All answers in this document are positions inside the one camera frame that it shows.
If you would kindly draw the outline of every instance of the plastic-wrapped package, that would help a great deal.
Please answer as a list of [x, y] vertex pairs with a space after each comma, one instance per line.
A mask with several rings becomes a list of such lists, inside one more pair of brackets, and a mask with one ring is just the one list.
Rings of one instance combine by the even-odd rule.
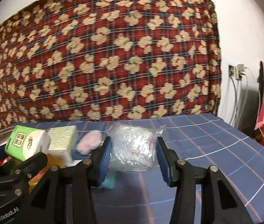
[[110, 169], [142, 172], [156, 166], [156, 131], [115, 123], [108, 131], [108, 135], [113, 146]]

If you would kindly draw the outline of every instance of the pink plush slipper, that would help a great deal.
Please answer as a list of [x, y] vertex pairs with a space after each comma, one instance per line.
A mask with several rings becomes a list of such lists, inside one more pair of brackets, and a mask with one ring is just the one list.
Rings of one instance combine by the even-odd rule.
[[98, 148], [102, 142], [102, 133], [98, 130], [88, 132], [77, 144], [76, 150], [82, 155], [88, 155], [92, 150]]

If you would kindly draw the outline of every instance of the white wall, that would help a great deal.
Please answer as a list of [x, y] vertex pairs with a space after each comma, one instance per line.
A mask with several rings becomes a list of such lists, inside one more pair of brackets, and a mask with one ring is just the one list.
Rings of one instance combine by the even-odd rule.
[[[28, 6], [35, 0], [2, 0], [0, 3], [0, 23], [11, 15]], [[218, 116], [229, 122], [234, 101], [232, 84], [228, 82], [228, 64], [243, 63], [249, 67], [257, 79], [259, 62], [264, 62], [264, 0], [212, 0], [216, 6], [222, 51], [222, 100]], [[258, 84], [247, 72], [249, 91], [249, 109], [257, 111]], [[246, 79], [243, 79], [243, 89], [246, 88]], [[249, 121], [249, 115], [244, 114], [243, 119]]]

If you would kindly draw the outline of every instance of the blue plaid tablecloth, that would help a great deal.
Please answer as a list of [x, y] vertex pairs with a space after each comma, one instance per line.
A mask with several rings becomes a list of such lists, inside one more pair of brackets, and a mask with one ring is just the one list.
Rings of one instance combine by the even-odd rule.
[[[91, 130], [103, 136], [113, 122], [44, 122], [22, 125], [47, 129], [76, 125], [79, 139]], [[241, 198], [254, 223], [264, 222], [264, 147], [212, 114], [125, 120], [147, 128], [167, 126], [167, 146], [194, 166], [218, 166]], [[75, 150], [74, 160], [81, 160]], [[176, 188], [167, 187], [158, 167], [146, 172], [118, 172], [112, 190], [93, 193], [99, 224], [169, 223]], [[201, 217], [201, 187], [196, 188], [195, 224]]]

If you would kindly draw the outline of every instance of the box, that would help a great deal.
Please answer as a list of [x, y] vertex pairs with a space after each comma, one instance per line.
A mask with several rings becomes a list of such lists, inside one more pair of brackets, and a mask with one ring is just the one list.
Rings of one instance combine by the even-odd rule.
[[11, 133], [5, 152], [20, 161], [25, 161], [38, 152], [48, 153], [50, 136], [45, 130], [18, 125]]
[[48, 134], [51, 138], [49, 153], [60, 158], [66, 166], [72, 166], [71, 151], [78, 137], [76, 126], [51, 128]]

